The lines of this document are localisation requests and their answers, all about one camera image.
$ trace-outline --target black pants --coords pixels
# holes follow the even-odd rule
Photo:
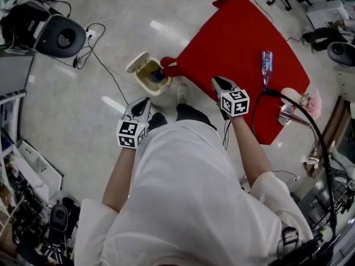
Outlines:
[[[347,42],[342,34],[334,28],[319,28],[312,33],[306,33],[302,36],[306,42],[311,43],[315,51],[326,50],[333,42]],[[327,38],[322,42],[316,42],[318,39]]]
[[[210,122],[207,115],[203,114],[202,112],[198,111],[197,109],[194,109],[190,105],[179,104],[179,105],[177,105],[176,110],[177,110],[176,121],[196,120],[199,122],[203,122],[207,125],[210,125],[213,129],[217,130],[217,128],[212,125],[212,123]],[[148,131],[151,131],[155,128],[161,127],[165,124],[168,124],[168,122],[165,119],[165,116],[163,114],[161,114],[160,112],[157,112],[156,114],[153,115],[151,120],[149,120]]]

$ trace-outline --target electrical outlet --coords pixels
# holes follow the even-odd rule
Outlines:
[[[87,38],[89,39],[93,39],[96,35],[96,31],[92,30],[92,29],[87,29]]]

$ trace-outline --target desk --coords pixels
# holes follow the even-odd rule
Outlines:
[[[224,76],[245,89],[250,97],[248,125],[255,101],[263,90],[261,52],[274,54],[274,72],[269,87],[289,87],[302,94],[310,81],[301,63],[271,22],[249,0],[219,0],[220,9],[202,26],[177,58],[164,57],[167,76],[186,76],[216,100],[211,78]],[[270,145],[280,133],[277,119],[281,100],[263,96],[255,113],[254,127],[261,144]]]

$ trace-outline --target white tiled floor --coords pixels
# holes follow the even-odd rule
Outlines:
[[[215,0],[66,0],[73,6],[71,18],[82,26],[102,21],[107,30],[96,47],[100,59],[115,72],[128,102],[147,94],[125,72],[126,65],[140,52],[156,58],[177,56],[199,28],[216,11]],[[257,0],[273,18],[276,28],[287,39],[298,39],[309,27],[305,6],[291,1],[293,10],[286,12],[280,0],[272,7]],[[63,13],[66,5],[57,4]],[[100,31],[100,26],[93,26]],[[338,89],[326,53],[312,54],[301,43],[288,42],[307,72],[311,85],[318,88],[323,113],[317,123],[324,129],[335,104]],[[123,104],[123,98],[110,75],[90,57],[82,70],[76,70],[49,57],[37,55],[31,71],[34,83],[27,85],[21,134],[64,174],[63,191],[78,200],[85,197],[100,200],[120,152],[115,129],[119,114],[102,101],[107,96]],[[174,117],[176,80],[171,89],[155,104]],[[208,114],[222,134],[224,122],[212,100],[188,82],[190,104]],[[302,159],[312,147],[312,133],[297,124],[284,128],[271,146],[265,146],[275,170],[287,170],[305,177]],[[229,155],[243,175],[241,159],[230,132]],[[290,183],[291,176],[277,174]]]

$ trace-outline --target white bin lid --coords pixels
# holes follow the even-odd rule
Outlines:
[[[150,59],[150,53],[144,51],[140,53],[136,58],[131,61],[127,67],[126,67],[126,72],[127,73],[135,73],[138,70],[138,67],[140,67],[143,63],[147,62]]]

